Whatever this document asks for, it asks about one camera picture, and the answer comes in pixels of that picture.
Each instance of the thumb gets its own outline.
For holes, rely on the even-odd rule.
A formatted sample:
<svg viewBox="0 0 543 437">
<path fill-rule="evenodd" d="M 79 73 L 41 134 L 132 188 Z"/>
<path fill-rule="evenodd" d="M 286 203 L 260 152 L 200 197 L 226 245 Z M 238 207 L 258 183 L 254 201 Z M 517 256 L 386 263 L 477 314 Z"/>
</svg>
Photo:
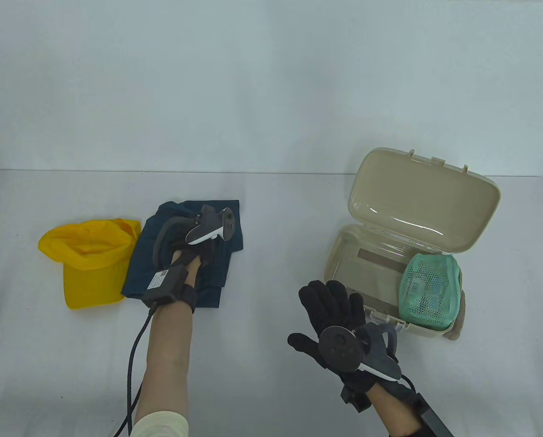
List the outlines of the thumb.
<svg viewBox="0 0 543 437">
<path fill-rule="evenodd" d="M 320 366 L 327 368 L 324 358 L 322 358 L 320 351 L 318 350 L 318 343 L 307 335 L 294 333 L 288 336 L 288 344 L 292 346 L 298 352 L 303 352 L 316 360 Z"/>
</svg>

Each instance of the label sticker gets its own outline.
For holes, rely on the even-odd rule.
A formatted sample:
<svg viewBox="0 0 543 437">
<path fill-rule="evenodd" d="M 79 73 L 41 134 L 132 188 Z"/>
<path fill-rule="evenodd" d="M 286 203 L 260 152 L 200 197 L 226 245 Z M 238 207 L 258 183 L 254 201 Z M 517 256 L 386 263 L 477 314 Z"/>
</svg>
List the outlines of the label sticker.
<svg viewBox="0 0 543 437">
<path fill-rule="evenodd" d="M 157 272 L 152 278 L 152 281 L 150 281 L 150 285 L 148 286 L 147 290 L 158 288 L 163 283 L 164 278 L 166 277 L 167 273 L 168 273 L 168 270 Z"/>
</svg>

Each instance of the white sleeve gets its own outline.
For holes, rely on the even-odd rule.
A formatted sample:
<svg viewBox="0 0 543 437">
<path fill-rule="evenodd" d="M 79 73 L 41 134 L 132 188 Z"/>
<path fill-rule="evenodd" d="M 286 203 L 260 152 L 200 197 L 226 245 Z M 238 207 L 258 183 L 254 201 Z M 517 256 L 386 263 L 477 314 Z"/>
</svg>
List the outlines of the white sleeve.
<svg viewBox="0 0 543 437">
<path fill-rule="evenodd" d="M 138 420 L 130 437 L 188 437 L 189 423 L 177 412 L 153 412 Z"/>
</svg>

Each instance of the gloved hand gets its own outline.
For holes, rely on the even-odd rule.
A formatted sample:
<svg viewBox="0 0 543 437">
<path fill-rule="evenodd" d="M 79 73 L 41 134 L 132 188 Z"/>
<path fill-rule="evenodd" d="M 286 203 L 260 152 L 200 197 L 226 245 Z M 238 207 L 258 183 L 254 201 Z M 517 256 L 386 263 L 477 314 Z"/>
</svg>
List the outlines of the gloved hand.
<svg viewBox="0 0 543 437">
<path fill-rule="evenodd" d="M 359 293 L 347 296 L 344 285 L 338 281 L 328 281 L 326 285 L 320 281 L 312 281 L 302 287 L 298 295 L 318 336 L 329 326 L 342 326 L 352 330 L 365 324 L 363 298 Z M 307 335 L 290 334 L 288 344 L 298 352 L 314 358 L 320 366 L 336 373 L 354 393 L 367 393 L 380 381 L 379 377 L 369 372 L 346 373 L 330 368 L 318 350 L 318 343 Z"/>
</svg>

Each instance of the case lid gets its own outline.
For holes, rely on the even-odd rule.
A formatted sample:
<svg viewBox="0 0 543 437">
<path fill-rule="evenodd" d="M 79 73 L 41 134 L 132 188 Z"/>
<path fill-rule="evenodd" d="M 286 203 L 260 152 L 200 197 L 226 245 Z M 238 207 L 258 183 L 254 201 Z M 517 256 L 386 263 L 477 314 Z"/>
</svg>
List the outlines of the case lid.
<svg viewBox="0 0 543 437">
<path fill-rule="evenodd" d="M 369 227 L 457 253 L 478 240 L 499 200 L 498 187 L 467 166 L 376 148 L 359 168 L 348 210 Z"/>
</svg>

